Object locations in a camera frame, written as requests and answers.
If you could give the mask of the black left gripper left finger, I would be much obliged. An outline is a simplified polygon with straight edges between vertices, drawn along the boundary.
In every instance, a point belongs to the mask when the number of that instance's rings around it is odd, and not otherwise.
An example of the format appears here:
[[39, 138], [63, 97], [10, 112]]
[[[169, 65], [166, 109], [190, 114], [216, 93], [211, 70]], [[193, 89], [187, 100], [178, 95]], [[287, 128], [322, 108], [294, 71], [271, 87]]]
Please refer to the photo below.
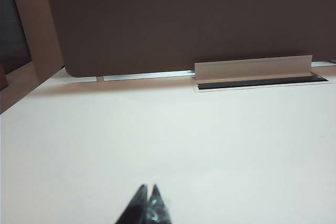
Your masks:
[[143, 184], [136, 191], [116, 224], [142, 224], [145, 223], [148, 205], [148, 187]]

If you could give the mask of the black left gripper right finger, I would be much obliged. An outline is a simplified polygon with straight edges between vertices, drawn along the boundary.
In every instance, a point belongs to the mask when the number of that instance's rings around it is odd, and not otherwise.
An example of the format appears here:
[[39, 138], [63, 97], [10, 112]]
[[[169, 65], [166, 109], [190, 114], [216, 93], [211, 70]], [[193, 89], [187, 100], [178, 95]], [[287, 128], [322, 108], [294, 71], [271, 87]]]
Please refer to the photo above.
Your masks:
[[145, 223], [172, 223], [169, 210], [161, 197], [157, 185], [153, 186], [152, 194], [148, 200]]

